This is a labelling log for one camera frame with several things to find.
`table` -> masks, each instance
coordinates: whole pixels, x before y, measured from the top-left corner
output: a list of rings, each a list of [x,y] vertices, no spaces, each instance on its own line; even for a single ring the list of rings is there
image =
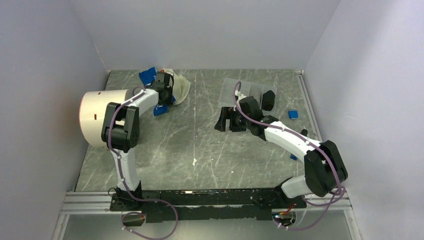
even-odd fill
[[[106,90],[141,85],[141,70],[113,70]],[[164,115],[153,110],[140,117],[140,140],[135,147],[137,173],[144,190],[226,189],[275,187],[304,173],[303,164],[281,147],[246,132],[219,132],[218,99],[224,78],[277,87],[276,118],[295,131],[308,130],[318,139],[306,97],[294,70],[192,69],[174,70],[191,82],[186,100]],[[299,118],[291,120],[288,110]],[[89,146],[76,191],[107,191],[118,182],[112,154]]]

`marble surface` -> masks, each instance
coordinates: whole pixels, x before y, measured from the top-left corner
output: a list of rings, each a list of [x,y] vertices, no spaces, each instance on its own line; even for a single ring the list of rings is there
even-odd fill
[[[113,70],[106,90],[141,85],[140,70]],[[153,110],[140,118],[136,168],[145,190],[274,187],[304,173],[303,164],[281,147],[246,132],[219,132],[218,99],[224,78],[277,87],[276,113],[288,127],[317,139],[294,70],[195,69],[176,70],[191,82],[186,100],[164,115]],[[290,120],[288,110],[299,118]],[[117,185],[112,155],[89,146],[76,191],[107,191]]]

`marble tabletop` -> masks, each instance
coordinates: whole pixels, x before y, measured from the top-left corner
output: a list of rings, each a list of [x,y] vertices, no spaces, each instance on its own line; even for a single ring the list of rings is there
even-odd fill
[[[140,71],[111,71],[106,90],[140,86]],[[153,109],[140,117],[135,158],[144,190],[275,187],[304,173],[302,162],[290,159],[289,152],[249,131],[214,130],[222,84],[224,78],[231,78],[277,87],[274,117],[295,131],[307,129],[308,137],[317,139],[294,70],[192,69],[175,73],[191,82],[185,101],[158,117],[153,116]],[[296,120],[288,117],[292,109],[298,111]],[[112,154],[89,146],[76,191],[107,191],[117,182]]]

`transparent plastic bin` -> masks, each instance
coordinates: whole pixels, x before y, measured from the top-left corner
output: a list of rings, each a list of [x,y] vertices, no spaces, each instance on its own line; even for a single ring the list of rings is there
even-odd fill
[[[234,86],[239,80],[232,78],[225,78],[222,84],[221,94],[219,95],[218,107],[234,107],[233,101],[233,90]],[[259,84],[250,81],[241,81],[241,89],[240,92],[245,96],[253,96],[254,99],[259,104],[259,107],[262,106],[262,95],[267,91],[273,91],[275,94],[275,99],[277,99],[277,88],[274,86]],[[276,112],[277,104],[274,103],[274,107],[271,111],[262,110],[263,115],[273,115]]]

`white cylinder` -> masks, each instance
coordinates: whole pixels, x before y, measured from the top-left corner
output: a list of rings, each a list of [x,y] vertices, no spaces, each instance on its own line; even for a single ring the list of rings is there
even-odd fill
[[[79,106],[79,126],[85,140],[93,147],[106,147],[102,141],[102,127],[106,107],[110,102],[122,103],[131,97],[131,91],[89,91]]]

